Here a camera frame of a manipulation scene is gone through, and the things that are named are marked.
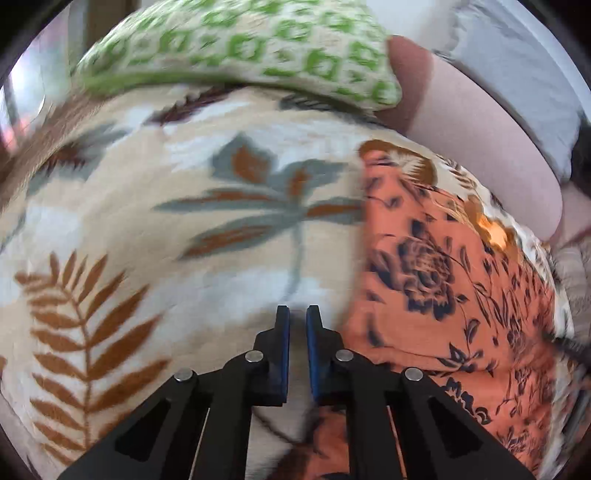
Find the green patterned pillow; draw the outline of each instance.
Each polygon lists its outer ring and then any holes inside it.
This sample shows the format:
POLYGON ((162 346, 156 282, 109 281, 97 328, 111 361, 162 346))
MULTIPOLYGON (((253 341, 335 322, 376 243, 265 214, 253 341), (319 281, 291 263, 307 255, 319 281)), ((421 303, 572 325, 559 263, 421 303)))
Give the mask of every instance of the green patterned pillow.
POLYGON ((242 82, 378 110, 401 98, 386 48, 363 0, 164 0, 122 21, 76 74, 98 93, 242 82))

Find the beige blanket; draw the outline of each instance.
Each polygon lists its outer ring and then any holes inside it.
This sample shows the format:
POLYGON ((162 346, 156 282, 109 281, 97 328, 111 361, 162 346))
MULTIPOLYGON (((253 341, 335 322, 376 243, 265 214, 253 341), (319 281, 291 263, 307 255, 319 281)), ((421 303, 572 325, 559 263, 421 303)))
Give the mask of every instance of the beige blanket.
MULTIPOLYGON (((250 349, 278 304, 296 319, 318 304, 337 327, 363 261, 359 146, 399 146, 409 172, 413 152, 435 158, 298 95, 204 91, 109 101, 0 217, 0 422, 44 480, 175 370, 211 371, 250 349)), ((472 181, 445 165, 449 182, 472 181)), ((539 242, 514 226, 548 278, 539 242)), ((310 403, 298 346, 288 406, 269 413, 294 437, 310 403)), ((248 475, 263 478, 288 447, 254 422, 248 475)))

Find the metal screw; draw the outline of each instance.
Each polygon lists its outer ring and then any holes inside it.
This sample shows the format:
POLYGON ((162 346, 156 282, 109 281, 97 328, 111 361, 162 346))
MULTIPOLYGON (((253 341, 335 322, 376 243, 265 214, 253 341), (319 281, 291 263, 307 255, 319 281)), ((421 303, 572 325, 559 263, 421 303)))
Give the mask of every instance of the metal screw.
POLYGON ((411 382, 418 382, 419 380, 423 379, 423 372, 418 368, 411 367, 404 371, 404 376, 411 382))
POLYGON ((350 362, 353 359, 353 352, 351 350, 339 350, 335 355, 339 362, 350 362))
POLYGON ((174 374, 174 379, 177 382, 186 382, 191 380, 191 378, 193 378, 193 370, 190 368, 182 368, 174 374))
POLYGON ((250 352, 247 352, 244 356, 244 358, 246 358, 246 361, 252 364, 257 364, 264 357, 265 355, 263 355, 263 353, 259 350, 251 350, 250 352))

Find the orange floral fabric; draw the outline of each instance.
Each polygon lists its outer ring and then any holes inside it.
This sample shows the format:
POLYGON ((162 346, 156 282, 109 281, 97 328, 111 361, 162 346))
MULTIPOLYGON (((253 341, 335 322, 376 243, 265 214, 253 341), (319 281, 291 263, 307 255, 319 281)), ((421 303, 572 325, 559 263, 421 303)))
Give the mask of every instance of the orange floral fabric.
MULTIPOLYGON (((523 255, 491 246, 468 202, 385 155, 364 157, 367 264, 341 330, 346 347, 397 372, 421 368, 536 473, 554 395, 554 355, 541 341, 553 288, 523 255)), ((304 478, 344 480, 345 416, 321 415, 304 478)))

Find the gray pillow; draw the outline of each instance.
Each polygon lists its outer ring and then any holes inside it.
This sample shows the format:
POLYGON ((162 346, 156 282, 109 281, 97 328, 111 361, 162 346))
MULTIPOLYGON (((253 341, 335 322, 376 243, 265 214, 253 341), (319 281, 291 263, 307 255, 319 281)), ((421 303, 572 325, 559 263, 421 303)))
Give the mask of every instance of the gray pillow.
POLYGON ((454 45, 439 55, 489 93, 529 135, 558 180, 566 181, 581 104, 550 53, 507 4, 462 2, 455 9, 454 45))

